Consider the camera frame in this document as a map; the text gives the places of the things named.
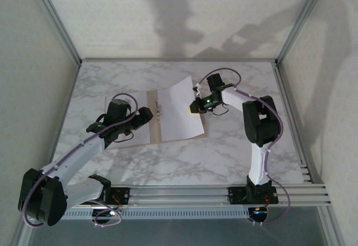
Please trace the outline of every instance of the white marble tabletop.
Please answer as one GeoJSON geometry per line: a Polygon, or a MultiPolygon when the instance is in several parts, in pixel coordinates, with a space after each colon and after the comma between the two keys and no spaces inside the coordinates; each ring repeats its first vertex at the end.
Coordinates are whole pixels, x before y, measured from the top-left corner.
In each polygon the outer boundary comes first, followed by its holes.
{"type": "MultiPolygon", "coordinates": [[[[197,83],[219,67],[240,72],[239,88],[257,97],[270,95],[282,116],[285,131],[274,145],[268,171],[281,183],[303,183],[299,158],[288,127],[271,63],[207,62],[85,62],[79,72],[55,159],[84,135],[85,129],[105,111],[105,96],[166,88],[192,76],[197,83]]],[[[233,72],[221,71],[225,83],[235,83],[233,72]]],[[[207,84],[201,90],[209,94],[207,84]]],[[[107,149],[89,161],[70,183],[98,174],[113,185],[219,185],[245,184],[251,165],[251,145],[243,116],[231,108],[223,116],[205,114],[209,137],[161,144],[107,149]]]]}

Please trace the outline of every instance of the purple cable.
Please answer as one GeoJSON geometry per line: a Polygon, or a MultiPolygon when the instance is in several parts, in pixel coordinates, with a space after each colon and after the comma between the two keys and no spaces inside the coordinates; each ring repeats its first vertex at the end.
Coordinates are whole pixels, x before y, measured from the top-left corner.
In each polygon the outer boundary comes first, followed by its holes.
{"type": "Polygon", "coordinates": [[[267,109],[269,109],[269,110],[275,115],[275,117],[276,117],[277,120],[279,121],[279,124],[280,124],[280,133],[278,134],[276,140],[274,140],[274,141],[267,147],[267,151],[266,151],[266,154],[265,154],[265,158],[264,158],[264,160],[263,160],[263,170],[265,171],[267,178],[270,179],[273,183],[277,184],[278,186],[280,186],[280,187],[282,188],[282,190],[285,192],[286,197],[287,197],[287,200],[288,200],[287,209],[286,209],[286,211],[285,211],[280,217],[278,217],[278,218],[276,218],[276,219],[274,219],[274,220],[268,221],[268,222],[264,222],[264,223],[262,223],[262,224],[266,225],[266,224],[269,224],[269,223],[276,222],[276,221],[282,219],[283,217],[285,217],[286,214],[289,212],[290,207],[291,207],[291,199],[290,199],[290,195],[289,195],[289,193],[287,192],[286,188],[285,188],[281,183],[278,183],[278,181],[274,180],[274,179],[268,174],[268,171],[267,171],[267,160],[268,160],[268,158],[269,158],[269,153],[270,153],[271,147],[272,147],[274,144],[276,144],[276,143],[281,139],[281,137],[282,137],[282,135],[283,135],[283,133],[284,133],[284,124],[283,124],[282,119],[281,119],[281,117],[279,116],[279,114],[278,114],[268,103],[266,103],[265,101],[261,100],[260,98],[257,98],[257,97],[255,97],[255,96],[252,96],[252,95],[250,95],[250,94],[248,94],[248,93],[246,93],[246,92],[243,92],[243,91],[240,91],[240,90],[237,89],[237,85],[239,85],[240,82],[241,82],[241,75],[240,75],[236,70],[234,70],[234,69],[232,69],[232,68],[222,67],[222,68],[215,69],[215,70],[211,71],[210,73],[208,73],[208,74],[199,82],[199,84],[201,84],[206,77],[208,77],[208,76],[211,75],[212,73],[217,72],[217,71],[220,71],[220,70],[230,70],[230,71],[233,71],[235,74],[237,74],[237,75],[239,76],[239,81],[238,81],[238,82],[235,84],[235,86],[234,86],[235,91],[236,91],[237,93],[240,93],[241,95],[244,95],[244,96],[248,97],[248,98],[251,98],[251,99],[253,99],[253,100],[256,100],[256,101],[261,102],[264,106],[267,107],[267,109]]]}
{"type": "Polygon", "coordinates": [[[121,216],[121,214],[119,213],[119,212],[117,212],[115,209],[113,209],[113,208],[111,208],[110,206],[108,206],[107,204],[105,204],[105,203],[102,203],[102,202],[99,202],[99,201],[97,201],[97,200],[89,200],[88,202],[93,202],[93,203],[95,203],[95,204],[98,204],[98,205],[102,205],[102,206],[104,206],[104,207],[106,207],[106,209],[104,209],[103,211],[100,211],[97,215],[96,215],[96,217],[95,217],[95,225],[99,225],[99,226],[101,226],[101,227],[106,227],[106,226],[112,226],[112,225],[117,225],[117,224],[119,224],[120,222],[122,222],[122,216],[121,216]],[[105,212],[108,212],[108,211],[113,211],[117,216],[119,216],[119,221],[117,221],[117,222],[115,222],[115,223],[113,223],[113,224],[99,224],[98,222],[97,222],[97,220],[98,220],[98,217],[101,215],[101,214],[104,214],[105,212]]]}
{"type": "MultiPolygon", "coordinates": [[[[116,94],[113,96],[112,100],[114,100],[117,96],[119,95],[126,95],[130,98],[133,99],[133,101],[135,102],[135,111],[134,113],[126,120],[124,121],[121,121],[121,122],[118,122],[118,123],[114,123],[106,128],[104,128],[103,130],[93,134],[92,136],[90,136],[89,138],[87,138],[86,140],[83,141],[83,143],[87,143],[89,142],[90,140],[94,139],[95,137],[98,137],[100,134],[104,133],[106,130],[112,128],[112,127],[115,127],[115,126],[119,126],[121,124],[124,124],[126,122],[128,122],[129,120],[131,120],[135,114],[138,112],[138,102],[136,101],[136,99],[128,94],[128,93],[119,93],[119,94],[116,94]]],[[[65,162],[74,152],[76,152],[78,150],[78,148],[82,147],[83,144],[78,144],[77,146],[75,146],[70,152],[68,152],[59,162],[56,163],[56,166],[59,167],[63,162],[65,162]]],[[[27,210],[27,205],[29,204],[29,200],[31,198],[31,196],[34,194],[36,188],[39,186],[39,184],[43,181],[43,179],[46,178],[46,176],[48,176],[53,170],[55,170],[55,167],[53,166],[52,168],[50,168],[47,172],[45,172],[37,181],[36,183],[34,184],[34,186],[32,187],[32,189],[30,190],[29,194],[27,195],[26,199],[25,199],[25,202],[23,203],[23,207],[22,207],[22,218],[24,220],[24,222],[32,227],[32,228],[38,228],[40,226],[43,225],[43,223],[39,223],[39,224],[33,224],[29,221],[29,219],[27,218],[27,215],[26,215],[26,210],[27,210]]]]}
{"type": "Polygon", "coordinates": [[[239,74],[238,71],[236,71],[236,70],[234,70],[234,69],[232,69],[232,68],[221,67],[221,68],[218,68],[218,69],[215,69],[215,70],[211,71],[211,72],[208,73],[206,76],[204,76],[204,77],[202,78],[202,80],[199,82],[199,85],[200,85],[200,84],[204,81],[204,79],[207,78],[209,75],[211,75],[211,74],[214,73],[214,72],[220,71],[220,70],[233,71],[235,74],[237,74],[237,75],[239,76],[239,82],[237,82],[237,83],[235,84],[235,87],[237,87],[237,85],[240,84],[240,82],[241,82],[241,75],[239,74]]]}

